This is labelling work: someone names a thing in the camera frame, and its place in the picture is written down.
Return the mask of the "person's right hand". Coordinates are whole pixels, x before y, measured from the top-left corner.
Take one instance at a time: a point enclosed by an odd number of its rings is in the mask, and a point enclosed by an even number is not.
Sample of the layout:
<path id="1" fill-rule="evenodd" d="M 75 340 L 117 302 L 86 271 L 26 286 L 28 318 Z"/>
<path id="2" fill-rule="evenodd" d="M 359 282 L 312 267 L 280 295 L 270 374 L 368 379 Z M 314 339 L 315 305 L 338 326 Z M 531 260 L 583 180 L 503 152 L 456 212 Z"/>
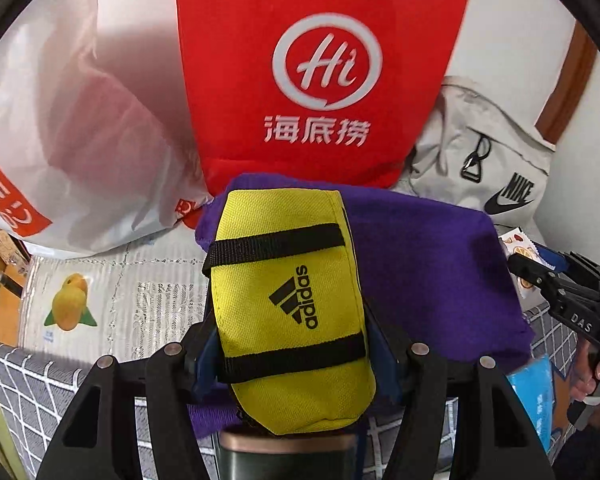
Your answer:
<path id="1" fill-rule="evenodd" d="M 586 396 L 592 394 L 596 388 L 596 379 L 600 381 L 600 364 L 592 370 L 588 362 L 591 344 L 579 338 L 577 351 L 574 355 L 570 370 L 570 396 L 574 400 L 583 401 Z M 600 429 L 600 405 L 588 420 L 591 426 Z"/>

